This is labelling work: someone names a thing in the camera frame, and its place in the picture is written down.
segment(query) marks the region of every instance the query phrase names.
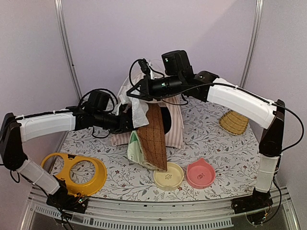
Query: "metal frame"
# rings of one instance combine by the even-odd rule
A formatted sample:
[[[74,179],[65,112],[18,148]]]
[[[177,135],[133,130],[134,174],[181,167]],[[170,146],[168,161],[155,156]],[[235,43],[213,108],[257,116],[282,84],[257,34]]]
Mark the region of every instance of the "metal frame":
[[[288,225],[291,230],[299,230],[300,227],[287,188],[282,187],[281,191],[283,195],[282,207],[285,210]],[[274,202],[273,206],[278,206],[278,190],[272,189],[271,196]],[[153,226],[156,229],[164,229],[168,226],[169,230],[172,230],[175,229],[174,226],[199,226],[200,224],[224,222],[233,217],[263,210],[235,214],[231,208],[231,200],[232,198],[187,202],[131,202],[90,197],[86,213],[74,213],[71,222],[101,229],[116,229],[114,227],[116,223],[121,224],[121,229],[129,229],[128,226],[131,230],[145,229],[146,226],[148,229],[153,229]],[[21,230],[29,230],[34,212],[59,218],[58,211],[54,207],[46,205],[46,196],[37,186],[33,187],[28,198],[27,211]]]
[[[257,0],[256,3],[256,11],[255,11],[255,17],[254,17],[254,24],[253,24],[253,30],[252,35],[249,43],[249,49],[248,49],[248,56],[245,62],[243,75],[240,81],[240,87],[244,88],[246,86],[247,80],[248,80],[248,73],[251,65],[251,61],[254,55],[254,50],[256,46],[256,41],[258,37],[258,31],[260,28],[260,22],[261,22],[261,15],[262,15],[262,8],[263,8],[263,0]]]
[[[79,81],[77,78],[75,65],[73,64],[72,55],[71,55],[71,49],[68,42],[68,36],[65,26],[65,20],[64,20],[64,13],[63,13],[63,7],[62,7],[62,0],[55,0],[56,5],[56,12],[58,17],[58,23],[59,23],[59,30],[62,38],[63,48],[66,55],[67,64],[71,73],[71,79],[72,83],[75,89],[75,92],[77,94],[78,99],[80,100],[82,98],[82,92],[79,85]]]

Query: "white cloth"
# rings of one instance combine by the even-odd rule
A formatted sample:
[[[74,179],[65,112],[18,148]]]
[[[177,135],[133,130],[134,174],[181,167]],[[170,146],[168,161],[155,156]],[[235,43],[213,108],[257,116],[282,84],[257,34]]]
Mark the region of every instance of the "white cloth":
[[[154,70],[157,70],[159,72],[164,72],[164,69],[161,69],[159,65],[154,64],[152,67]],[[143,79],[144,74],[141,72],[140,67],[138,64],[135,64],[135,69],[137,71],[132,71],[131,73],[131,80],[133,84],[136,84],[139,80]],[[153,73],[155,78],[160,78],[161,76],[159,74]],[[149,124],[148,119],[146,117],[146,113],[148,111],[148,105],[145,101],[139,100],[137,98],[132,98],[127,96],[127,91],[131,89],[132,86],[129,81],[129,76],[124,81],[123,85],[121,86],[119,92],[118,92],[118,98],[119,103],[115,108],[116,115],[119,113],[119,107],[122,104],[130,104],[132,106],[132,121],[133,121],[133,127],[138,128],[142,126],[146,126]],[[140,95],[140,92],[137,90],[132,92],[133,94]]]

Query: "cat-shaped bowl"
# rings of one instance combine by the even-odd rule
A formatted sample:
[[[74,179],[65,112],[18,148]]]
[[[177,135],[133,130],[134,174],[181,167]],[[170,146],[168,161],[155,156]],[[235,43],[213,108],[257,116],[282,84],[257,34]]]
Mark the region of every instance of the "cat-shaped bowl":
[[[187,182],[193,188],[204,189],[209,187],[214,180],[215,170],[204,158],[188,165]]]

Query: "wire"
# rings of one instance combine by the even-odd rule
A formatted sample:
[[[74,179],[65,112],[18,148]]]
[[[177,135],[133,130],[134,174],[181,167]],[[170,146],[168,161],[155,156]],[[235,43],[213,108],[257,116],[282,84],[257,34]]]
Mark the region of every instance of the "wire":
[[[167,101],[165,101],[165,100],[163,100],[163,99],[162,99],[162,101],[163,101],[164,103],[172,104],[172,105],[187,105],[187,104],[189,104],[189,102],[185,99],[185,97],[183,96],[183,94],[181,94],[181,98],[185,101],[185,103],[183,103],[183,104],[175,104],[175,103],[167,102]]]
[[[132,83],[131,72],[132,72],[133,66],[134,66],[135,63],[137,63],[138,61],[142,61],[142,59],[137,59],[137,60],[135,60],[135,61],[133,62],[133,64],[131,65],[130,69],[129,69],[129,82],[130,82],[130,85],[131,85],[132,87],[134,87],[134,84]]]
[[[157,74],[160,74],[160,75],[162,75],[162,78],[165,78],[165,75],[164,75],[163,73],[154,70],[151,66],[149,66],[149,68],[150,68],[150,70],[151,70],[152,72],[157,73]]]
[[[277,183],[276,183],[276,180],[275,180],[275,177],[273,178],[273,183],[274,183],[274,185],[276,186],[276,188],[278,189],[278,192],[279,192],[279,204],[278,204],[278,207],[277,207],[276,211],[274,212],[274,214],[273,214],[269,219],[265,219],[261,224],[253,224],[254,226],[262,225],[262,224],[264,224],[264,223],[269,222],[271,219],[273,219],[273,218],[276,216],[276,214],[277,214],[278,211],[279,211],[280,206],[282,205],[282,191],[281,191],[280,188],[278,187],[278,185],[277,185]]]
[[[110,135],[110,132],[108,132],[108,134],[105,137],[98,137],[98,136],[95,136],[94,133],[95,133],[95,127],[93,126],[92,136],[94,138],[105,139]]]
[[[65,226],[65,224],[68,224],[68,226],[70,227],[70,229],[73,230],[73,227],[71,226],[70,222],[68,221],[68,219],[67,219],[67,217],[66,217],[66,213],[55,205],[55,203],[53,202],[53,200],[49,197],[49,195],[46,193],[46,191],[45,191],[43,188],[41,188],[40,186],[38,186],[38,187],[43,191],[43,193],[47,196],[47,198],[49,198],[49,200],[51,201],[51,203],[53,204],[53,206],[60,212],[60,214],[61,214],[61,219],[62,219],[62,222],[63,222],[63,223],[62,223],[63,227],[64,227],[66,230],[68,230],[68,228],[66,228],[66,226]]]
[[[301,124],[301,127],[302,127],[302,134],[301,134],[301,137],[299,138],[299,140],[298,140],[296,143],[294,143],[294,144],[292,144],[292,145],[290,145],[290,146],[284,148],[284,149],[282,150],[282,152],[284,152],[284,151],[286,151],[286,150],[288,150],[288,149],[294,147],[294,146],[297,145],[299,142],[301,142],[301,140],[303,139],[303,136],[304,136],[304,132],[305,132],[305,130],[304,130],[304,124],[303,124],[302,120],[299,118],[299,116],[298,116],[297,114],[295,114],[293,111],[291,111],[290,109],[288,109],[288,108],[286,108],[286,107],[283,107],[283,106],[281,106],[281,105],[278,105],[278,104],[274,104],[274,105],[275,105],[275,106],[278,106],[278,107],[280,107],[280,108],[285,109],[286,111],[288,111],[289,113],[291,113],[293,116],[295,116],[296,119],[297,119],[297,120],[299,121],[299,123]]]
[[[15,179],[13,177],[13,173],[12,173],[12,170],[10,170],[10,175],[11,175],[11,178],[13,179],[13,181],[15,181],[16,183],[20,183],[20,174],[17,172],[17,179]]]

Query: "white wall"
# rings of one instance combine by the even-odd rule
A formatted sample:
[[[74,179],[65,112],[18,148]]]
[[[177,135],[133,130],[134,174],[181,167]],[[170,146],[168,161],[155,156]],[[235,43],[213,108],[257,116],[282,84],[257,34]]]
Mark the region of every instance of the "white wall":
[[[263,97],[282,99],[307,124],[307,1],[264,1],[257,45],[246,89]],[[260,137],[261,130],[254,126]],[[300,125],[285,116],[286,147],[298,140]],[[278,179],[287,185],[302,229],[307,229],[307,143],[284,153]]]
[[[197,73],[239,84],[255,0],[65,0],[63,10],[82,93],[117,92],[138,58],[184,49]]]
[[[59,35],[53,0],[1,1],[0,120],[16,115],[61,109],[76,104]],[[41,163],[53,153],[61,134],[24,144],[28,156]],[[31,186],[16,184],[0,167],[0,229],[16,230]]]

